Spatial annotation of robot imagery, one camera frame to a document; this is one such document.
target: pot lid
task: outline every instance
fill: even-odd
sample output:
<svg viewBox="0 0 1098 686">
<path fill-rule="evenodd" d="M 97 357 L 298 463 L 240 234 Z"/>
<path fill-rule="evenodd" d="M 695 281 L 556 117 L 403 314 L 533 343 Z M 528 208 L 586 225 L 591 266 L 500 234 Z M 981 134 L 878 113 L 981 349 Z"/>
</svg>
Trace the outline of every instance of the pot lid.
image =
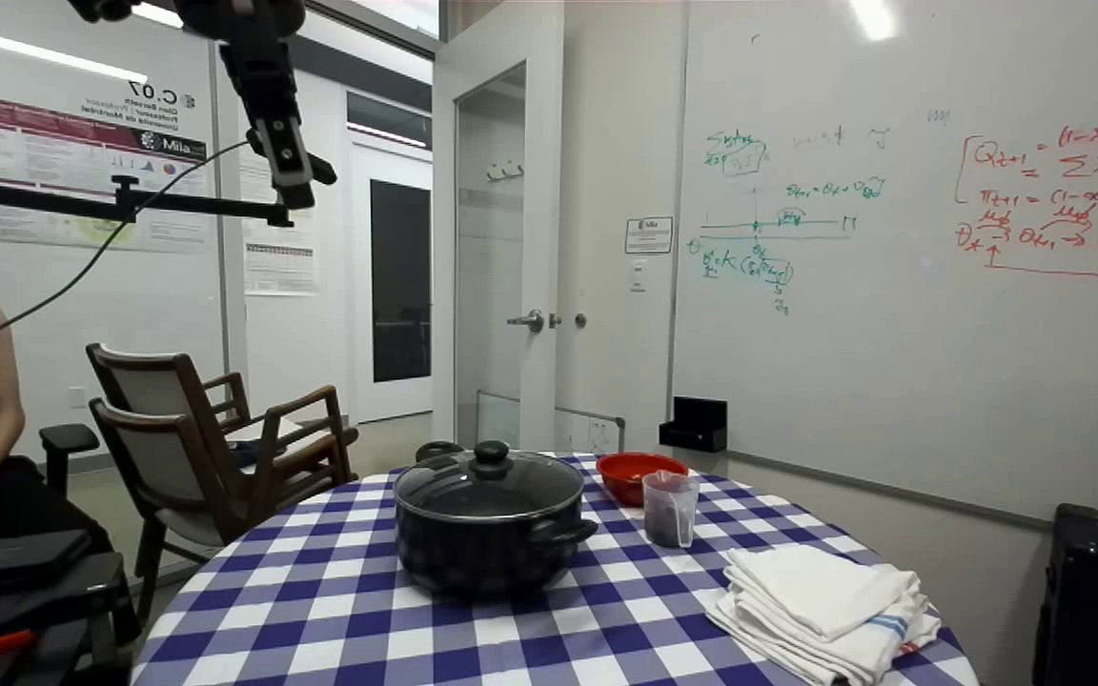
<svg viewBox="0 0 1098 686">
<path fill-rule="evenodd" d="M 472 463 L 442 469 L 408 469 L 395 482 L 395 504 L 451 522 L 533 518 L 568 508 L 582 477 L 552 457 L 510 454 L 505 441 L 482 441 Z"/>
</svg>

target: blue checkered tablecloth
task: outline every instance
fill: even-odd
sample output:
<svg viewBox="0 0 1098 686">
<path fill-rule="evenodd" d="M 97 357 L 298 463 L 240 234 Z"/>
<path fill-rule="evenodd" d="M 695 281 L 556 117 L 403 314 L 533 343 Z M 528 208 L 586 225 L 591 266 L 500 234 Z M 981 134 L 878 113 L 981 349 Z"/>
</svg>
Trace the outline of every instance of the blue checkered tablecloth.
<svg viewBox="0 0 1098 686">
<path fill-rule="evenodd" d="M 619 508 L 591 457 L 582 516 L 599 522 L 572 572 L 519 607 L 434 602 L 402 578 L 395 477 L 306 498 L 226 544 L 157 619 L 134 682 L 796 682 L 751 658 L 702 602 L 723 592 L 723 554 L 782 541 L 868 559 L 842 529 L 779 497 L 702 477 L 698 541 L 656 549 L 641 510 Z M 971 682 L 942 632 L 892 682 Z"/>
</svg>

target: folded napkin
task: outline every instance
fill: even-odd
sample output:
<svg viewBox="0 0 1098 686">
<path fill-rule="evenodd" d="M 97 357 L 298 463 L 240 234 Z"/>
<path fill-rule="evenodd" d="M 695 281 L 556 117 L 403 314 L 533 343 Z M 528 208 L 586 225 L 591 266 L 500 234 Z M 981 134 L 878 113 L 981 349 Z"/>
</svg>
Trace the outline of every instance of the folded napkin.
<svg viewBox="0 0 1098 686">
<path fill-rule="evenodd" d="M 784 663 L 803 682 L 873 686 L 942 626 L 910 572 L 803 544 L 731 554 L 730 578 L 707 615 L 739 649 Z"/>
</svg>

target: floor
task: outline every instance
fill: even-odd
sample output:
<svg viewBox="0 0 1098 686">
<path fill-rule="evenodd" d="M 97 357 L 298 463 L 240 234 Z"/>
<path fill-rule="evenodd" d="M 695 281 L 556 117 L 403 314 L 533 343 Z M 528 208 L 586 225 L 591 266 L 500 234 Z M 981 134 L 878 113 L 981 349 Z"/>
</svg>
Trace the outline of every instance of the floor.
<svg viewBox="0 0 1098 686">
<path fill-rule="evenodd" d="M 360 426 L 360 441 L 352 446 L 352 465 L 366 473 L 390 473 L 395 465 L 412 465 L 412 454 L 428 441 L 431 414 L 385 421 Z M 106 526 L 113 549 L 121 554 L 125 574 L 134 572 L 134 554 L 141 536 L 141 518 L 121 487 L 113 463 L 87 457 L 68 473 L 68 498 L 85 508 L 97 522 Z M 151 619 L 167 607 L 181 583 L 190 574 L 190 563 L 181 558 L 164 558 L 164 586 L 151 602 Z"/>
</svg>

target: wooden chair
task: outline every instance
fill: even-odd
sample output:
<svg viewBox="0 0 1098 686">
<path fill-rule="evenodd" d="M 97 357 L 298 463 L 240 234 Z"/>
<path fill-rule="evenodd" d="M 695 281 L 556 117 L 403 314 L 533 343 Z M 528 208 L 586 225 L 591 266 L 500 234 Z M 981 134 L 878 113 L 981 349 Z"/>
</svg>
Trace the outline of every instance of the wooden chair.
<svg viewBox="0 0 1098 686">
<path fill-rule="evenodd" d="M 120 410 L 112 421 L 134 421 L 102 423 L 102 414 L 97 414 L 125 482 L 125 492 L 141 516 L 134 569 L 134 574 L 141 578 L 141 619 L 148 609 L 164 549 L 202 559 L 193 549 L 167 541 L 167 529 L 202 549 L 216 549 L 223 541 L 240 536 L 277 508 L 355 482 L 347 446 L 360 438 L 360 430 L 347 426 L 347 421 L 340 414 L 334 390 L 312 390 L 289 403 L 275 403 L 263 414 L 252 414 L 240 374 L 202 383 L 188 356 L 113 356 L 93 343 L 87 357 L 106 393 L 102 414 Z M 306 409 L 322 409 L 322 414 L 298 423 L 295 410 Z M 113 446 L 112 435 L 121 435 L 121 426 L 136 435 L 136 426 L 148 426 L 148 421 L 167 421 L 167 451 L 141 454 L 141 441 Z M 173 421 L 190 423 L 190 446 L 176 441 L 181 430 L 173 426 Z M 167 483 L 164 492 L 173 492 L 167 498 L 159 498 L 136 469 L 141 463 L 188 463 L 202 469 L 202 477 L 214 477 L 214 487 L 206 487 L 193 469 L 184 469 L 184 492 L 173 492 L 167 477 L 151 477 Z M 197 498 L 190 504 L 202 508 L 206 498 L 206 508 L 197 518 L 176 518 L 190 487 L 197 492 Z"/>
</svg>

